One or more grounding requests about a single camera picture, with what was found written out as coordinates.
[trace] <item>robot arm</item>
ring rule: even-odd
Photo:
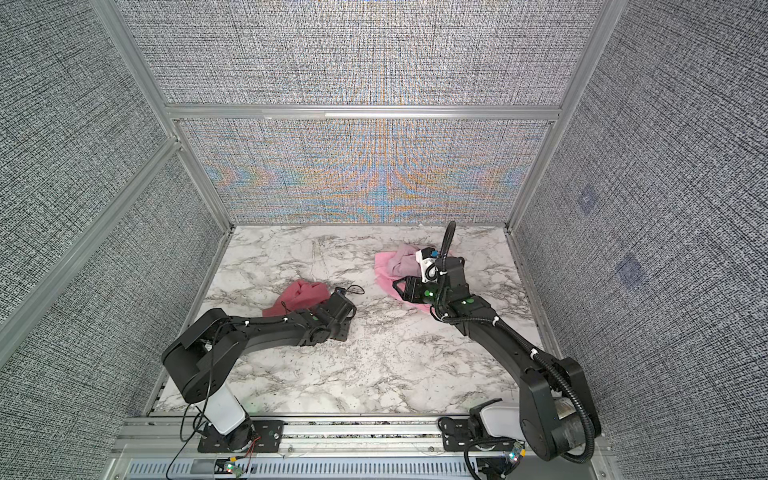
[[[165,369],[184,401],[198,404],[209,422],[202,435],[213,441],[201,441],[198,449],[215,445],[216,452],[238,452],[250,444],[255,436],[250,417],[224,383],[235,361],[276,346],[345,341],[357,312],[345,294],[336,288],[328,300],[284,316],[246,318],[211,309],[166,348]]]
[[[490,303],[470,293],[464,259],[448,257],[454,229],[455,222],[451,222],[439,254],[428,251],[433,249],[421,250],[419,258],[436,257],[435,266],[420,262],[421,277],[407,276],[392,286],[405,301],[431,304],[435,319],[455,325],[463,335],[485,347],[515,379],[520,388],[520,430],[539,458],[550,460],[562,455],[573,462],[588,461],[601,426],[584,370],[572,358],[557,359],[536,348],[504,323]],[[562,397],[553,397],[553,390],[561,392]],[[474,440],[500,436],[490,435],[483,426],[491,426],[492,411],[496,415],[502,412],[500,404],[490,402],[483,407],[471,425]],[[448,420],[445,423],[451,428]],[[568,453],[582,444],[583,454]]]

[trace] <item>marble surface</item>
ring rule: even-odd
[[[401,242],[435,245],[443,227],[238,227],[200,312],[260,316],[294,280],[356,283],[365,295],[346,342],[251,353],[228,383],[246,410],[259,412],[458,413],[485,400],[517,400],[512,377],[453,326],[385,294],[373,275],[376,252]],[[458,227],[452,252],[467,259],[470,290],[541,345],[500,227]],[[185,406],[168,381],[159,411]]]

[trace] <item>vent grille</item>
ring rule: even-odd
[[[170,460],[135,459],[128,478],[161,479]],[[178,459],[170,469],[177,480],[199,478],[201,472],[190,473],[194,460]],[[245,470],[248,460],[237,464]],[[441,478],[469,477],[463,458],[252,458],[250,474],[255,478]],[[216,475],[233,478],[233,475]]]

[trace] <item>crumpled cloth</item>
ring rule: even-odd
[[[328,292],[328,286],[322,282],[308,282],[307,280],[298,279],[291,283],[288,288],[285,289],[280,296],[277,297],[277,301],[274,306],[264,310],[261,316],[279,316],[285,315],[286,309],[289,312],[300,308],[309,308],[312,305],[317,305],[320,302],[324,302],[331,297]]]
[[[404,276],[421,276],[422,269],[416,261],[415,253],[421,250],[413,245],[402,244],[396,252],[379,252],[374,257],[373,272],[376,275],[376,284],[382,287],[387,294],[401,302],[412,305],[417,309],[428,312],[429,305],[424,303],[410,303],[400,298],[397,290],[392,287],[392,282]]]
[[[422,247],[414,247],[407,243],[401,243],[395,252],[395,256],[389,259],[386,264],[387,275],[394,276],[395,280],[404,276],[421,276],[422,268],[416,261],[416,252]]]

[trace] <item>aluminum frame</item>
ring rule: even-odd
[[[557,120],[562,110],[549,105],[248,105],[167,104],[170,118],[266,118],[325,120],[331,118],[421,118],[478,120]]]
[[[195,295],[192,306],[187,313],[187,318],[184,319],[184,324],[182,324],[181,328],[179,329],[178,335],[181,335],[181,333],[186,330],[187,327],[197,318],[197,314],[200,312],[200,306],[203,304],[205,296],[208,293],[208,289],[214,281],[216,272],[219,270],[219,265],[221,265],[221,260],[224,258],[224,254],[227,252],[227,248],[230,245],[233,233],[234,229],[231,229],[229,232],[225,233],[221,239],[219,239],[219,246],[216,249],[216,255],[210,262],[210,266],[208,267],[208,271],[205,273],[205,277],[203,278],[203,282],[200,284],[200,288],[197,289],[197,294]],[[157,376],[157,380],[154,382],[152,392],[150,393],[149,397],[147,398],[147,402],[144,404],[144,407],[141,410],[142,415],[150,415],[152,409],[154,408],[154,403],[160,398],[160,391],[163,389],[163,386],[167,380],[168,372],[165,368],[162,368],[160,370],[160,375]]]
[[[547,312],[544,305],[541,303],[541,297],[538,295],[536,285],[528,270],[528,264],[525,262],[525,258],[520,251],[520,246],[518,245],[515,236],[508,230],[505,230],[505,237],[507,237],[509,252],[512,254],[512,259],[515,261],[515,265],[518,269],[518,276],[523,283],[523,289],[525,289],[525,293],[528,296],[528,306],[531,308],[531,314],[536,322],[538,333],[541,336],[541,342],[549,353],[558,358],[563,358],[563,352],[560,350],[558,340],[554,336],[552,325],[549,323]]]
[[[515,199],[515,204],[507,221],[509,230],[517,230],[523,215],[525,215],[525,210],[533,199],[533,195],[547,170],[552,155],[557,150],[560,139],[563,138],[563,133],[568,128],[568,122],[573,117],[581,96],[592,77],[592,73],[598,66],[598,61],[603,55],[605,45],[608,43],[608,39],[611,37],[627,2],[628,0],[605,0],[563,96],[561,104],[562,114],[545,135],[544,141],[541,144],[541,150],[539,150],[520,186],[518,197]]]
[[[197,159],[197,156],[194,155],[192,147],[186,142],[183,132],[181,132],[178,126],[166,113],[165,96],[157,85],[152,70],[144,60],[144,56],[141,54],[141,50],[136,44],[134,36],[131,34],[131,30],[125,23],[117,3],[114,0],[90,1],[91,7],[96,11],[97,16],[112,39],[112,43],[114,43],[114,46],[120,52],[123,62],[134,76],[134,79],[141,89],[141,93],[144,94],[147,103],[154,112],[155,117],[157,117],[157,120],[160,122],[165,134],[168,137],[175,137],[176,140],[182,143],[184,149],[181,152],[180,157],[184,164],[184,168],[187,170],[187,173],[192,179],[192,183],[203,198],[211,215],[219,224],[219,228],[222,232],[229,231],[233,226],[229,213],[227,212],[224,203],[221,201],[219,194],[216,192],[214,184],[205,173],[203,165]]]
[[[466,419],[467,415],[262,415],[253,420],[283,420],[280,451],[259,457],[460,457],[461,452],[442,449],[437,420],[443,416]],[[187,419],[184,434],[191,433]],[[109,454],[108,465],[120,458],[173,458],[179,440],[181,416],[151,416],[125,419]],[[179,458],[216,458],[221,455],[197,451],[194,438]],[[497,452],[473,452],[472,456],[496,456]]]
[[[444,223],[394,223],[394,222],[373,222],[373,223],[327,223],[327,222],[303,222],[303,223],[238,223],[236,227],[442,227],[445,228],[447,222]],[[500,227],[504,228],[504,224],[501,222],[494,223],[468,223],[468,222],[456,222],[457,227]]]
[[[175,138],[166,139],[0,325],[0,366],[11,358],[180,146]]]

